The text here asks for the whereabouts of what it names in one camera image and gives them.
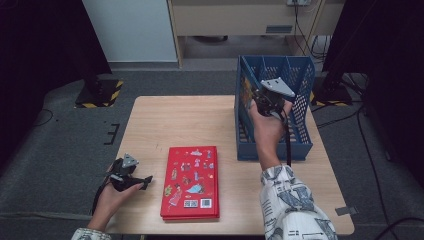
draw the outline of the person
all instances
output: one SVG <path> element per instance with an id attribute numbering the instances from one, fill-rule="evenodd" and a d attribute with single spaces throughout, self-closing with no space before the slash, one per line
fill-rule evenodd
<path id="1" fill-rule="evenodd" d="M 286 101 L 284 114 L 293 104 Z M 264 220 L 265 239 L 336 240 L 334 226 L 326 214 L 314 203 L 310 189 L 296 176 L 290 166 L 280 162 L 277 146 L 284 134 L 281 120 L 264 117 L 252 100 L 249 114 L 254 124 L 254 135 L 262 169 L 260 204 Z M 108 184 L 100 194 L 96 211 L 86 228 L 79 228 L 72 240 L 111 239 L 104 233 L 107 223 L 120 205 L 134 195 L 141 186 L 123 192 Z"/>

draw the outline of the sleeve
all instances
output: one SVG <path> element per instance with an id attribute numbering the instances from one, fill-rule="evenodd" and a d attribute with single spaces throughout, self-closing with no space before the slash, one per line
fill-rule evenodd
<path id="1" fill-rule="evenodd" d="M 337 240 L 332 222 L 314 203 L 311 190 L 289 166 L 262 172 L 260 203 L 265 239 Z"/>
<path id="2" fill-rule="evenodd" d="M 72 240 L 112 240 L 109 234 L 88 228 L 78 228 Z"/>

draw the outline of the wooden tabletop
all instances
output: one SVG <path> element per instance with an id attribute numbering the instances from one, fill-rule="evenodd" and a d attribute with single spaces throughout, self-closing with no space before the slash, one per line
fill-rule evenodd
<path id="1" fill-rule="evenodd" d="M 130 154 L 140 162 L 133 176 L 153 175 L 153 182 L 120 208 L 107 232 L 263 235 L 261 168 L 258 162 L 237 160 L 234 122 L 234 96 L 138 97 L 117 158 Z M 292 163 L 294 173 L 312 190 L 316 204 L 332 220 L 337 234 L 352 234 L 350 215 L 338 216 L 335 212 L 346 204 L 309 110 L 306 122 L 313 147 L 306 161 Z M 166 223 L 159 213 L 168 149 L 195 145 L 217 146 L 221 217 L 206 222 Z"/>

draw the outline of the hand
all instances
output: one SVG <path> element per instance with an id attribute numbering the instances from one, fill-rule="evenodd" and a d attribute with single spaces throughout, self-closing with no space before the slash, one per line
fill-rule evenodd
<path id="1" fill-rule="evenodd" d="M 118 192 L 112 183 L 106 184 L 97 201 L 96 211 L 91 218 L 87 228 L 104 232 L 109 220 L 118 211 L 119 207 L 131 196 L 133 196 L 143 186 L 143 183 L 136 184 Z"/>
<path id="2" fill-rule="evenodd" d="M 282 116 L 289 115 L 293 103 L 285 101 Z M 275 117 L 264 117 L 258 112 L 255 101 L 252 100 L 249 114 L 254 125 L 254 135 L 256 150 L 262 170 L 280 165 L 277 156 L 278 142 L 284 134 L 284 127 L 281 120 Z"/>

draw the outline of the power outlet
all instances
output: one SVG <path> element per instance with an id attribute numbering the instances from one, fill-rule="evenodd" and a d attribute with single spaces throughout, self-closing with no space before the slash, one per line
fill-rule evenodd
<path id="1" fill-rule="evenodd" d="M 307 6 L 311 5 L 311 0 L 287 0 L 288 6 Z"/>

